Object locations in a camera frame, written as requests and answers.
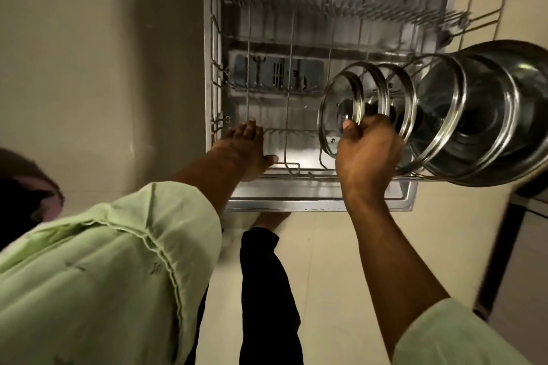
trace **black pants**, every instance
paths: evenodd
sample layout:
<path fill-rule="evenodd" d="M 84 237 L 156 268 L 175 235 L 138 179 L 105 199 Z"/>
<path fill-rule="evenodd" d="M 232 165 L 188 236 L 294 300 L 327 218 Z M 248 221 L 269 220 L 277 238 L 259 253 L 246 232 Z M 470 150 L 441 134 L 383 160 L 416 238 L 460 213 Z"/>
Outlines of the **black pants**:
<path fill-rule="evenodd" d="M 301 320 L 287 274 L 274 249 L 278 236 L 264 228 L 243 233 L 240 249 L 242 266 L 243 343 L 240 365 L 302 364 L 303 350 L 297 330 Z M 204 294 L 198 309 L 194 347 L 185 365 L 196 361 L 196 346 L 204 309 Z"/>

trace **shirt sleeve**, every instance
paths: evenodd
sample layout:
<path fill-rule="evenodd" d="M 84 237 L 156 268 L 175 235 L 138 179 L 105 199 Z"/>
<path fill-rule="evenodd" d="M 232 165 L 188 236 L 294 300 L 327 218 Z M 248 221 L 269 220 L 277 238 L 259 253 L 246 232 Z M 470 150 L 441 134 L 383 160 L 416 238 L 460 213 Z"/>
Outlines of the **shirt sleeve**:
<path fill-rule="evenodd" d="M 529 362 L 489 325 L 454 299 L 424 312 L 403 334 L 394 365 L 520 365 Z"/>
<path fill-rule="evenodd" d="M 0 362 L 160 364 L 176 317 L 182 363 L 220 247 L 215 209 L 178 182 L 41 225 L 0 253 Z"/>

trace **person's right hand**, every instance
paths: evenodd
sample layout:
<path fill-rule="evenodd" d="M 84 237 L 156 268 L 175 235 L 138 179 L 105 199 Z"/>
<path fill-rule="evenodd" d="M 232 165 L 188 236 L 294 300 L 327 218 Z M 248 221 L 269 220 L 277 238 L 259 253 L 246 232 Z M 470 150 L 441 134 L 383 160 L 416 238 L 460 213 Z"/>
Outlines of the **person's right hand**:
<path fill-rule="evenodd" d="M 359 126 L 345 121 L 343 127 L 335 167 L 345 201 L 384 202 L 384 192 L 400 161 L 403 139 L 381 114 L 364 117 Z"/>

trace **dishwasher rack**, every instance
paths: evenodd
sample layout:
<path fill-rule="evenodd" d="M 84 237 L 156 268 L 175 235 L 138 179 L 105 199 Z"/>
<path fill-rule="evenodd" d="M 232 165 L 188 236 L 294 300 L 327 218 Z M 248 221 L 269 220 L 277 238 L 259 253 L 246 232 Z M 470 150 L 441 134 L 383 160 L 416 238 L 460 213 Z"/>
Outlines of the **dishwasher rack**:
<path fill-rule="evenodd" d="M 209 16 L 204 17 L 208 149 L 228 127 L 255 117 L 257 110 L 276 109 L 276 118 L 270 120 L 277 124 L 265 126 L 265 145 L 267 137 L 278 141 L 280 160 L 262 180 L 336 183 L 334 160 L 319 144 L 316 119 L 301 120 L 299 112 L 308 116 L 309 109 L 317 110 L 327 83 L 349 63 L 403 66 L 439 52 L 453 37 L 493 24 L 498 30 L 500 18 L 475 24 L 500 14 L 503 6 L 474 18 L 471 2 L 467 11 L 454 11 L 453 0 L 204 0 L 209 4 Z M 252 69 L 254 62 L 258 65 Z M 285 67 L 287 72 L 265 84 L 259 78 L 261 63 L 273 64 L 274 70 Z M 299 70 L 294 69 L 297 63 Z M 322 68 L 323 73 L 305 84 L 299 79 L 302 67 Z M 229 103 L 236 104 L 231 112 Z M 290 156 L 299 147 L 306 156 Z M 310 151 L 317 159 L 309 158 Z M 420 173 L 394 178 L 431 180 Z"/>

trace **tile floor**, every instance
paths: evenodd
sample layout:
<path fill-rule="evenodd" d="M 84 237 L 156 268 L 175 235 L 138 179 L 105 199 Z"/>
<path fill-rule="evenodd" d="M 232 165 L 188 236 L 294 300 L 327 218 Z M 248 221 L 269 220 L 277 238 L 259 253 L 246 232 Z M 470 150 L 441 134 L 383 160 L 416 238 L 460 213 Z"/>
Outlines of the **tile floor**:
<path fill-rule="evenodd" d="M 499 38 L 548 47 L 548 5 L 508 0 Z M 473 0 L 476 14 L 500 0 Z M 467 0 L 457 0 L 466 8 Z M 0 147 L 36 160 L 67 196 L 65 213 L 163 179 L 203 153 L 202 0 L 0 0 Z M 466 37 L 489 39 L 494 28 Z M 470 306 L 510 191 L 422 184 L 394 215 L 421 257 Z M 237 363 L 239 237 L 226 220 L 198 363 Z M 279 230 L 307 363 L 388 359 L 345 213 L 298 213 Z"/>

